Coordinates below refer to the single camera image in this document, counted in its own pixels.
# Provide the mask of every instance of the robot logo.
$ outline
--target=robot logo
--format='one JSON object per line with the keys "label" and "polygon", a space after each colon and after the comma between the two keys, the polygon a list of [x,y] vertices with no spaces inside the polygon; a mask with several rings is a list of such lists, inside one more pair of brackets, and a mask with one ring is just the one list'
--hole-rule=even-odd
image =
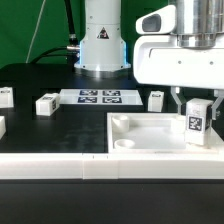
{"label": "robot logo", "polygon": [[107,34],[107,31],[103,27],[103,29],[100,31],[99,35],[97,36],[98,39],[109,39],[109,36]]}

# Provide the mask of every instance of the white tray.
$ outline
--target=white tray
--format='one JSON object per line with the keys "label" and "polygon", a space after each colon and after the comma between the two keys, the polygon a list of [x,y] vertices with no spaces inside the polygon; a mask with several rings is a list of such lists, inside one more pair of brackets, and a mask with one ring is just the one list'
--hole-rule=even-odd
{"label": "white tray", "polygon": [[[126,130],[122,133],[119,133],[120,127],[116,127],[116,124],[114,123],[116,122],[114,121],[114,118],[119,116],[127,116],[129,118],[128,131]],[[175,125],[177,117],[177,114],[108,113],[107,131],[109,153],[214,154],[218,153],[219,150],[224,149],[224,143],[222,139],[217,135],[217,133],[213,129],[211,129],[211,135],[209,137],[209,144],[207,147],[197,147],[186,144],[184,141],[184,120],[182,120],[182,123],[180,123],[176,130],[173,130],[173,125]],[[119,139],[131,140],[133,141],[134,146],[132,145],[131,148],[128,148],[128,146],[119,147],[119,145],[116,145]]]}

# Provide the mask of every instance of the white foam block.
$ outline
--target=white foam block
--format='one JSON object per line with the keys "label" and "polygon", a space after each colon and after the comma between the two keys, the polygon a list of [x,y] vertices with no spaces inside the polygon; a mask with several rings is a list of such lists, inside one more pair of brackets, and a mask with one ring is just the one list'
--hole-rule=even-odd
{"label": "white foam block", "polygon": [[5,134],[6,128],[5,128],[5,117],[0,116],[0,139]]}
{"label": "white foam block", "polygon": [[185,141],[190,144],[206,146],[211,135],[211,118],[208,109],[211,100],[192,99],[187,102]]}
{"label": "white foam block", "polygon": [[0,108],[14,107],[13,89],[11,87],[0,88]]}
{"label": "white foam block", "polygon": [[57,93],[45,94],[36,101],[36,114],[51,116],[59,108],[60,96]]}
{"label": "white foam block", "polygon": [[164,92],[152,91],[148,100],[148,111],[162,112]]}

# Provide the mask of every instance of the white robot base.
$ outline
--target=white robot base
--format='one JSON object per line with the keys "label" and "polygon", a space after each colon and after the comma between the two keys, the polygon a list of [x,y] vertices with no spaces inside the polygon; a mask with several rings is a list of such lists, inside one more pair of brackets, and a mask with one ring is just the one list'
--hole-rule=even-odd
{"label": "white robot base", "polygon": [[131,65],[121,38],[121,0],[85,0],[85,11],[86,35],[80,42],[76,73],[102,78],[127,73]]}

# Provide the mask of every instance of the black-and-white marker sheet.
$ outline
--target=black-and-white marker sheet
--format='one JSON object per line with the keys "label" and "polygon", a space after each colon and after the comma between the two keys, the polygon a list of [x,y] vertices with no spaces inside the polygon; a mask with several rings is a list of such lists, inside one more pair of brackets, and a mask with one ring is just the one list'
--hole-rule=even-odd
{"label": "black-and-white marker sheet", "polygon": [[137,90],[62,89],[60,104],[142,105]]}

